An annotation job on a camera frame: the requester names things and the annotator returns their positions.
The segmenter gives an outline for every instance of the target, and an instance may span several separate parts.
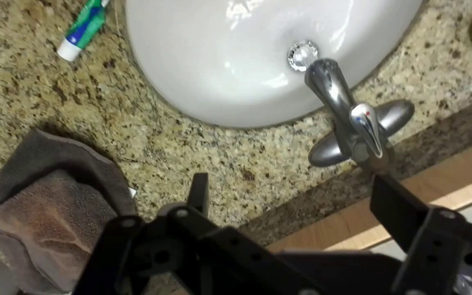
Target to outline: towel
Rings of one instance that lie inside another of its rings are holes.
[[[0,249],[26,293],[71,292],[105,224],[135,214],[120,169],[69,138],[34,129],[0,171]]]

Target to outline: chrome drain stopper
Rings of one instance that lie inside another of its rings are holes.
[[[287,61],[295,71],[305,72],[318,56],[318,46],[311,41],[295,43],[287,53]]]

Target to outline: chrome faucet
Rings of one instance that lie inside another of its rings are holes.
[[[332,59],[313,62],[305,73],[305,84],[331,111],[334,132],[319,140],[309,152],[313,166],[336,165],[352,159],[362,168],[380,172],[394,157],[388,137],[411,119],[414,105],[395,100],[372,107],[356,103],[338,63]]]

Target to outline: toothpaste cap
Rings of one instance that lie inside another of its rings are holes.
[[[67,39],[63,39],[58,47],[58,55],[67,61],[74,61],[81,50],[81,48],[70,43]]]

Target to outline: sink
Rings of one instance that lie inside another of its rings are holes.
[[[128,0],[141,71],[172,106],[214,125],[263,127],[322,107],[287,61],[310,41],[358,84],[397,45],[422,0]]]

